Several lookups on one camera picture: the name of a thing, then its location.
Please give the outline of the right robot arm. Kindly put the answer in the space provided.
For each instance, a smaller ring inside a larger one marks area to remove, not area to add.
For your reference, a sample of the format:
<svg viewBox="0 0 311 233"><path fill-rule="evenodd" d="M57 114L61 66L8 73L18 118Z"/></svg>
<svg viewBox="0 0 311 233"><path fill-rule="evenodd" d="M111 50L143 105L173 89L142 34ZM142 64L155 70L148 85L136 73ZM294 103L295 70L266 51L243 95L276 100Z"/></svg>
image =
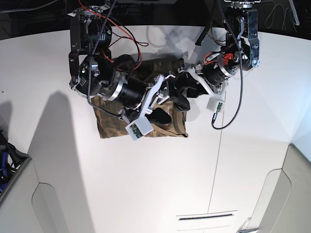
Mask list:
<svg viewBox="0 0 311 233"><path fill-rule="evenodd" d="M129 125L169 124L173 118L164 110L165 103L179 113L190 109L189 101L175 85L177 66L182 61L173 56L143 61L141 52L137 58L129 54L113 58L110 48L114 27L137 48L141 46L113 17L115 5L115 1L79 1L70 22L70 87L95 110Z"/></svg>

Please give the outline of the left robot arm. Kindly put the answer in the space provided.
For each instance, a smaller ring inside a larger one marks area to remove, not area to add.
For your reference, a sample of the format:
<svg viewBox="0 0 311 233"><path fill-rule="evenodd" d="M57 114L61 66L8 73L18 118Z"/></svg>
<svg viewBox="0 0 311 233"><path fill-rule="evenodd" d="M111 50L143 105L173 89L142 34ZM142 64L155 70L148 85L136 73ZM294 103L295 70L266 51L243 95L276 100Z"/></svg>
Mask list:
<svg viewBox="0 0 311 233"><path fill-rule="evenodd" d="M248 71L258 66L258 12L253 9L254 3L253 0L231 0L225 10L220 10L226 30L225 39L215 39L220 49L208 52L201 61L193 65L194 72L210 90L205 90L190 73L181 70L175 84L178 91L186 92L189 98L220 94L225 82L238 71Z"/></svg>

